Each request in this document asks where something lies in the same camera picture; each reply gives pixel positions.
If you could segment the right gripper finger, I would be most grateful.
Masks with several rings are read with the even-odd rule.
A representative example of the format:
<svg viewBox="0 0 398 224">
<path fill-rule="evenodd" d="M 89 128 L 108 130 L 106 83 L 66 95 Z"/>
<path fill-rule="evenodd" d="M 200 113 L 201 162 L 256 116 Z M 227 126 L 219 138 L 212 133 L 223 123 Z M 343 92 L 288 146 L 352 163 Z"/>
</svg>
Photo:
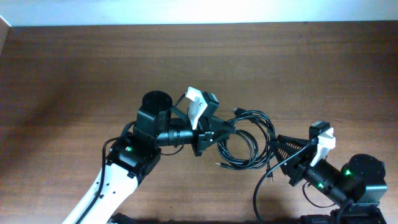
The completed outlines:
<svg viewBox="0 0 398 224">
<path fill-rule="evenodd" d="M 278 135 L 277 140 L 280 143 L 286 144 L 289 146 L 306 146 L 308 143 L 310 143 L 310 140 L 308 140 L 308 139 L 293 138 L 293 137 L 284 136 L 284 135 Z"/>
<path fill-rule="evenodd" d="M 299 141 L 299 142 L 271 142 L 271 149 L 274 152 L 278 163 L 281 163 L 280 168 L 282 170 L 290 170 L 293 166 L 296 166 L 299 162 L 306 160 L 308 157 L 308 153 L 310 151 L 308 141 Z M 285 161 L 289 157 L 292 157 L 294 154 L 299 152 L 300 150 L 304 150 L 294 156 L 293 158 Z"/>
</svg>

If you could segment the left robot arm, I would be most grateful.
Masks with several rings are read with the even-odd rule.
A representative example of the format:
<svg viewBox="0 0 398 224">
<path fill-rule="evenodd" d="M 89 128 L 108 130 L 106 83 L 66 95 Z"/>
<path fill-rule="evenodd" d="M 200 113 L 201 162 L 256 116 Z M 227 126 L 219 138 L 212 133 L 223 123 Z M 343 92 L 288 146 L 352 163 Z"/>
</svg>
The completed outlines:
<svg viewBox="0 0 398 224">
<path fill-rule="evenodd" d="M 163 91 L 143 96 L 136 120 L 104 143 L 101 170 L 65 223 L 135 223 L 116 210 L 160 161 L 162 147 L 181 150 L 189 144 L 198 157 L 236 132 L 214 116 L 219 106 L 214 94 L 189 88 L 182 96 L 190 100 L 186 113 Z"/>
</svg>

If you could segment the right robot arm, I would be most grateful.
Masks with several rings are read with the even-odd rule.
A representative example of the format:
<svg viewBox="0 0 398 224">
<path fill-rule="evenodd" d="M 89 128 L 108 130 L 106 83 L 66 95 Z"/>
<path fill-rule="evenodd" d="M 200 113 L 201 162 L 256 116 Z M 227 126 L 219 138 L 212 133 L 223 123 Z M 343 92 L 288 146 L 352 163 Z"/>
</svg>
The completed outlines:
<svg viewBox="0 0 398 224">
<path fill-rule="evenodd" d="M 338 206 L 326 222 L 386 222 L 379 209 L 380 199 L 387 192 L 382 161 L 369 154 L 356 154 L 337 169 L 326 160 L 335 138 L 325 136 L 306 140 L 280 135 L 270 145 L 291 186 L 306 180 Z"/>
</svg>

